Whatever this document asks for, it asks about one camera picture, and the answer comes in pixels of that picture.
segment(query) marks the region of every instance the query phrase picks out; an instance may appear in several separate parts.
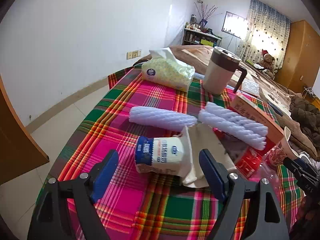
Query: window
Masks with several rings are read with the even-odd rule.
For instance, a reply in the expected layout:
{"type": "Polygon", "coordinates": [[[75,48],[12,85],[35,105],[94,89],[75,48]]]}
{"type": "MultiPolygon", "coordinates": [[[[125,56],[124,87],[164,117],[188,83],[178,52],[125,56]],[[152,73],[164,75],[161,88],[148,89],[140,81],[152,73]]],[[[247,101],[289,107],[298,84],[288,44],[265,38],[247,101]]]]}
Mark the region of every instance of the window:
{"type": "Polygon", "coordinates": [[[248,20],[234,13],[226,12],[222,31],[234,35],[242,40],[247,35],[248,20]]]}

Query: mug handle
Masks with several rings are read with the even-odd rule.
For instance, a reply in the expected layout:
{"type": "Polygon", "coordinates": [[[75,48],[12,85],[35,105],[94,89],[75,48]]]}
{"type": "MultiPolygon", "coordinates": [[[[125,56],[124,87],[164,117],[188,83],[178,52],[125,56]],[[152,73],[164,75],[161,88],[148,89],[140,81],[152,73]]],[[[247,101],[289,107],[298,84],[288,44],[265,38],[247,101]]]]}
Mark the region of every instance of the mug handle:
{"type": "Polygon", "coordinates": [[[235,86],[235,89],[233,90],[233,93],[236,93],[238,91],[239,87],[241,86],[242,82],[244,81],[248,73],[247,70],[244,67],[241,67],[240,65],[238,65],[237,70],[241,71],[241,76],[239,78],[237,85],[235,86]]]}

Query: orange box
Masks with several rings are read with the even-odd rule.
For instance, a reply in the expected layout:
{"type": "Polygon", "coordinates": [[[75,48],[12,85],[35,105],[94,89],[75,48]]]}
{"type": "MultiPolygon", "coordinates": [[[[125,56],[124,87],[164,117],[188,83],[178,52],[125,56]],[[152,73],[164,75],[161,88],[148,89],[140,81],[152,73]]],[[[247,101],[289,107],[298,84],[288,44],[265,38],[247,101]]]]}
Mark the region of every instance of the orange box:
{"type": "Polygon", "coordinates": [[[244,95],[237,93],[236,97],[231,102],[231,107],[238,114],[267,126],[267,138],[275,145],[284,137],[284,131],[281,127],[244,95]]]}

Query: window frame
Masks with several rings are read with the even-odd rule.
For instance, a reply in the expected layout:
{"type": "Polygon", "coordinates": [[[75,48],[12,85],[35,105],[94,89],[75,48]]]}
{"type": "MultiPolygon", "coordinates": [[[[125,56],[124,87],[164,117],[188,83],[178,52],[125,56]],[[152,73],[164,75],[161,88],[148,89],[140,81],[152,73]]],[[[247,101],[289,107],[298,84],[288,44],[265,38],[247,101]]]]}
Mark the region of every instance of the window frame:
{"type": "Polygon", "coordinates": [[[233,15],[235,15],[235,16],[238,16],[238,17],[240,17],[240,18],[244,19],[244,20],[248,20],[248,18],[243,18],[243,17],[242,17],[242,16],[240,16],[240,15],[237,15],[237,14],[235,14],[235,13],[228,12],[228,11],[226,11],[226,15],[224,16],[224,20],[223,20],[223,25],[222,25],[221,31],[222,31],[222,32],[224,32],[224,33],[228,33],[228,34],[230,34],[230,35],[233,35],[233,36],[235,36],[235,37],[237,37],[237,38],[241,39],[240,37],[236,36],[234,33],[226,32],[226,31],[224,31],[224,30],[223,30],[224,23],[225,23],[225,21],[226,21],[226,17],[227,17],[227,14],[228,14],[228,13],[229,13],[229,14],[231,14],[231,17],[232,17],[233,15]]]}

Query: blue gripper pad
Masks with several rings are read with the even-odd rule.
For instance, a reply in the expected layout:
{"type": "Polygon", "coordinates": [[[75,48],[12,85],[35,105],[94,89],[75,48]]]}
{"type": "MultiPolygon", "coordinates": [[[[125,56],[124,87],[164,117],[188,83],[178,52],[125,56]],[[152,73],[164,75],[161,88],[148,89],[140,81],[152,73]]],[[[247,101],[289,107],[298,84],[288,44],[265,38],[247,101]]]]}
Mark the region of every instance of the blue gripper pad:
{"type": "Polygon", "coordinates": [[[199,163],[214,197],[224,202],[229,185],[226,168],[217,163],[207,149],[200,151],[199,163]]]}
{"type": "Polygon", "coordinates": [[[116,150],[110,150],[103,161],[95,164],[91,169],[89,175],[93,179],[92,193],[90,195],[92,203],[97,203],[97,201],[103,197],[118,163],[118,152],[116,150]]]}

